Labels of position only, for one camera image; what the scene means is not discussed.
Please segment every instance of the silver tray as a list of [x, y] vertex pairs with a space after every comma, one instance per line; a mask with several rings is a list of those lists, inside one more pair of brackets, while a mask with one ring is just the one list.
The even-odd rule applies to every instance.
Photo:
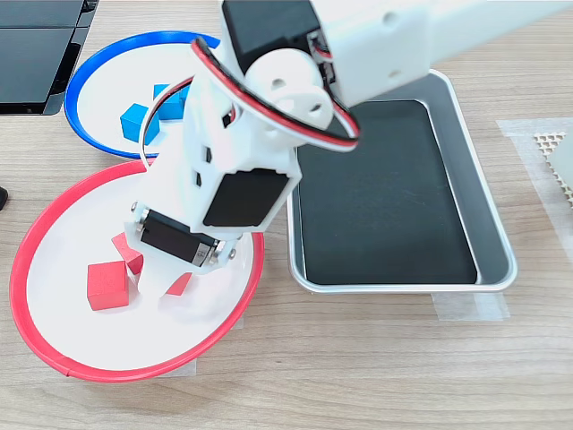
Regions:
[[287, 202], [288, 253], [295, 280], [314, 293], [434, 293], [497, 292], [517, 277], [517, 261], [501, 224], [467, 131], [455, 91], [442, 73], [431, 71], [419, 81], [373, 101], [416, 100], [428, 111], [443, 165], [477, 271], [473, 284], [318, 285], [306, 277], [300, 196], [295, 189]]

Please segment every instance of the clear tape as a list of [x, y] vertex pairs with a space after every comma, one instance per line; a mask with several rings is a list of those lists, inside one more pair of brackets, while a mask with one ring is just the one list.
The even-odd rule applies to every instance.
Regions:
[[193, 360], [186, 365], [182, 365], [176, 370], [158, 376], [158, 378], [179, 378], [185, 376], [195, 376], [197, 374], [197, 360]]
[[440, 321], [505, 321], [509, 309], [503, 293], [434, 293]]
[[573, 134], [573, 118], [498, 121], [503, 134], [513, 141], [567, 257], [573, 262], [573, 211], [563, 190], [535, 142], [536, 133]]
[[[240, 330], [244, 327], [244, 318], [241, 317], [239, 321], [235, 323], [233, 329], [231, 330]], [[176, 370], [172, 370], [167, 374], [162, 374], [158, 376], [158, 378], [183, 378], [187, 376], [195, 376], [197, 374], [197, 360], [193, 360], [192, 362], [182, 365]]]

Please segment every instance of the wooden table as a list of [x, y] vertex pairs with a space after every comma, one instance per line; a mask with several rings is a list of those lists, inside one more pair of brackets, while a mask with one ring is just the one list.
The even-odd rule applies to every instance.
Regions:
[[[573, 428], [573, 271], [498, 119], [573, 116], [573, 13], [441, 64], [454, 82], [520, 264], [507, 322], [439, 322], [430, 296], [313, 296], [287, 269], [286, 217], [263, 280], [198, 375], [127, 385], [66, 379], [24, 344], [13, 257], [67, 187], [120, 159], [57, 116], [0, 117], [0, 428]], [[81, 60], [148, 30], [218, 35], [215, 2], [101, 3]]]

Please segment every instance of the white robotic arm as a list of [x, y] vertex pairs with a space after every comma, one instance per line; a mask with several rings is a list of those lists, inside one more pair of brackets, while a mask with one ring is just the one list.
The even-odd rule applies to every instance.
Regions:
[[[295, 148], [351, 151], [360, 135], [347, 111], [425, 76], [455, 56], [573, 2], [487, 0], [226, 0], [214, 53], [155, 100], [189, 87], [184, 135], [141, 180], [125, 222], [144, 255], [140, 292], [160, 297], [188, 271], [234, 257], [242, 234], [262, 232], [302, 175]], [[335, 117], [347, 135], [325, 131]]]

